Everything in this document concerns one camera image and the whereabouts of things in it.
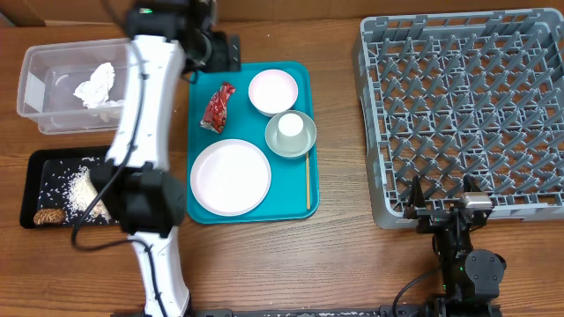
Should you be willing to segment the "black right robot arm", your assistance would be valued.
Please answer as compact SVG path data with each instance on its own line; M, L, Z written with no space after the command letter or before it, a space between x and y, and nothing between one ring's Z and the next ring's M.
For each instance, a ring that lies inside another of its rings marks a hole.
M429 209L419 177L412 178L404 217L418 221L417 233L433 236L433 250L440 264L402 288L392 303L393 315L400 313L398 301L407 290L437 272L442 274L444 293L433 295L414 309L414 316L502 315L492 301L500 295L507 263L502 256L476 249L471 243L471 232L486 225L493 202L470 175L464 176L463 188L461 198L449 209Z

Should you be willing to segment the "brown mushroom piece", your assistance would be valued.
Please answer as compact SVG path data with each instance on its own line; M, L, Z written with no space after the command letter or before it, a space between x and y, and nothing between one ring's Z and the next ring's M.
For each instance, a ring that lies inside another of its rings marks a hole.
M61 225L66 219L66 212L63 209L41 209L33 216L33 223L36 226Z

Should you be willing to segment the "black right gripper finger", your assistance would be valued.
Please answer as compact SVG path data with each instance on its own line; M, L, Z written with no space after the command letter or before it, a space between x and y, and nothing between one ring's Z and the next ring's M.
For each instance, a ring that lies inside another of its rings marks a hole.
M418 175L412 178L408 208L411 210L425 210L427 208L426 199L423 195L420 177Z
M469 174L466 174L463 177L463 192L464 193L474 193L480 192L481 189L479 188L478 183L476 182L475 178Z

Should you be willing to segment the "white rice pile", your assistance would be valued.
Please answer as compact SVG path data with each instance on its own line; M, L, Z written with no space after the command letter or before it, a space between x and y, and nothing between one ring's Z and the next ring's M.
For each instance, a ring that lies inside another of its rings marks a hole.
M69 217L81 217L97 194L98 192L90 180L90 169L87 166L80 166L68 179L67 187L63 193L67 215ZM86 221L94 220L105 222L111 220L102 200L96 203L86 217Z

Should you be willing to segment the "white napkin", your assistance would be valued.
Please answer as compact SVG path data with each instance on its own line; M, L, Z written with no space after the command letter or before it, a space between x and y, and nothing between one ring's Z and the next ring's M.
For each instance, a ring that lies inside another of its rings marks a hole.
M93 72L89 80L75 89L73 95L83 101L84 107L102 107L108 102L114 82L114 66L111 63L103 63Z
M97 114L104 122L118 120L121 117L124 100L109 100L98 106L100 112Z

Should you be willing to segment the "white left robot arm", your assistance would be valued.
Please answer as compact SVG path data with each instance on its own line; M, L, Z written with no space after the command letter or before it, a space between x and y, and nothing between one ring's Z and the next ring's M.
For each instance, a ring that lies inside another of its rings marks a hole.
M124 105L105 161L91 180L137 257L145 288L143 316L191 316L178 230L187 212L184 182L169 172L169 130L177 82L189 73L241 68L239 38L213 31L214 1L136 1L125 18Z

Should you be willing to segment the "white round plate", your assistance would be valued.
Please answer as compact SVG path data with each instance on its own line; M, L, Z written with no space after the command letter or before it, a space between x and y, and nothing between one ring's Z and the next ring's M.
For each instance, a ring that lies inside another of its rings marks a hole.
M267 196L271 166L250 142L226 139L206 147L190 170L196 201L207 211L235 217L252 211Z

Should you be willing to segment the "red snack wrapper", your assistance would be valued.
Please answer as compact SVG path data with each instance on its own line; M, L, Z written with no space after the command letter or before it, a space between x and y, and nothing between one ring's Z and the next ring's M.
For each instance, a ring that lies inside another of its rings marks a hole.
M227 103L235 93L236 88L228 82L224 82L221 87L212 95L208 102L200 126L221 134L226 126Z

